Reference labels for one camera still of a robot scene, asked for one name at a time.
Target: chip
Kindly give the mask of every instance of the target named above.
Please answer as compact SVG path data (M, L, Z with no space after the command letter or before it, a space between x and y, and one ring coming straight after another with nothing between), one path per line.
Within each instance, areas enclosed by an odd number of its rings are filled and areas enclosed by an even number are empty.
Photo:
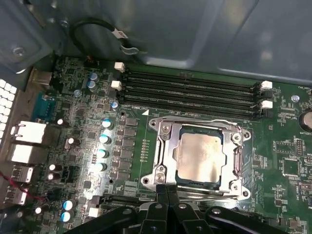
M69 109L70 108L70 103L63 102L62 108Z
M105 96L105 91L99 91L97 94L99 97L104 97Z
M128 118L126 119L127 126L137 126L137 119L135 118Z
M134 137L135 135L136 135L136 130L134 130L134 129L126 129L125 130L125 136L127 136L127 137Z
M50 220L49 220L49 219L44 219L44 220L42 221L42 224L43 224L43 225L50 225Z
M131 151L131 150L122 150L120 157L132 158L132 154L133 154L133 151Z
M82 224L82 220L81 220L80 218L75 219L75 221L74 221L74 227L78 227L78 226L80 226L81 224Z
M118 172L117 179L128 180L129 179L129 173L127 173L127 172Z
M119 164L119 168L120 168L120 169L128 170L128 169L130 169L130 166L131 166L131 162L128 162L128 161L120 161L120 164Z
M86 180L86 181L83 183L83 188L84 188L84 189L90 189L90 188L91 188L91 181Z
M104 111L110 111L111 110L111 104L104 104Z
M116 179L117 178L117 172L111 172L109 174L109 177L112 178L112 179Z
M76 161L76 155L69 155L68 161L75 162Z
M112 167L119 167L119 162L113 161L112 162Z
M133 147L135 145L135 140L125 139L123 140L122 146L124 147Z
M120 150L115 150L113 152L113 155L119 157L120 156Z
M124 121L124 120L121 120L121 121L119 121L119 125L126 125L126 121Z
M115 141L115 145L117 145L117 146L122 146L122 140L117 140L117 141Z
M83 115L84 115L84 110L77 110L76 116L83 117Z
M94 138L96 138L96 133L89 132L88 138L89 138L89 139L94 139Z
M117 131L117 135L118 135L118 136L123 136L123 133L124 133L123 130L118 130L118 131Z
M80 205L84 205L84 204L86 204L86 202L87 202L87 198L85 198L85 197L83 197L83 196L81 196L81 197L78 199L78 204L80 204Z

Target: integrated circuit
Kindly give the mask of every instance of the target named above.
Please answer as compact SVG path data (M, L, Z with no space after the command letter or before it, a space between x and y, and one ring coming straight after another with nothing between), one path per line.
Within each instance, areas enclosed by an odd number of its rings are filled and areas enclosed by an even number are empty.
M283 160L283 175L284 176L298 176L299 173L299 162L285 158Z
M129 179L129 173L127 172L118 172L117 179L119 180L128 180Z
M132 148L135 145L135 140L132 139L124 139L122 146Z
M88 133L88 138L89 138L89 139L94 139L94 138L96 138L96 133L89 132L89 133Z
M126 130L124 131L124 135L126 137L135 137L136 136L136 130L134 129L129 129L129 128L126 128Z
M129 170L130 167L131 167L131 162L129 162L129 161L120 161L120 163L119 163L120 169Z
M84 189L90 189L91 188L91 181L88 181L88 180L84 181L83 188Z
M114 150L113 156L119 157L120 156L120 150Z
M135 118L127 118L126 119L127 126L137 126L137 119Z
M131 150L122 150L120 157L124 157L124 158L132 158L133 155L133 151Z
M76 116L77 117L83 117L84 116L84 110L77 110L76 111Z

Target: screw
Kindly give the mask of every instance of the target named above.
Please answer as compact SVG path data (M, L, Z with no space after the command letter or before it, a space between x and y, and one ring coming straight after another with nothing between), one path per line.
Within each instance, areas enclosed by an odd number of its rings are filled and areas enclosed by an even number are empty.
M298 95L292 95L292 101L293 102L299 102L300 97Z
M180 209L185 209L187 206L185 204L179 204Z
M18 218L21 218L21 217L23 216L23 212L22 212L22 211L18 212L18 213L16 214L16 216L17 216Z
M49 18L49 19L48 19L48 22L49 22L49 23L55 23L55 18Z
M163 173L157 173L157 182L164 182L165 181L165 175Z
M128 214L131 214L131 210L130 209L126 209L126 210L124 210L122 213L124 214L124 215L128 215Z
M65 19L61 20L59 23L64 28L68 28L68 26L69 26L69 23Z
M75 97L80 97L81 96L81 90L80 89L76 89L75 91L74 91L74 96Z
M21 57L21 56L24 56L25 54L25 49L21 46L18 46L18 47L15 47L13 50L12 50L13 54L16 56L16 57Z
M156 209L161 209L161 208L162 208L162 205L161 205L161 204L157 204L157 205L155 205L155 208L156 208Z
M214 214L218 215L218 214L221 213L221 210L219 210L218 208L214 208L214 209L212 210L212 212L213 212Z

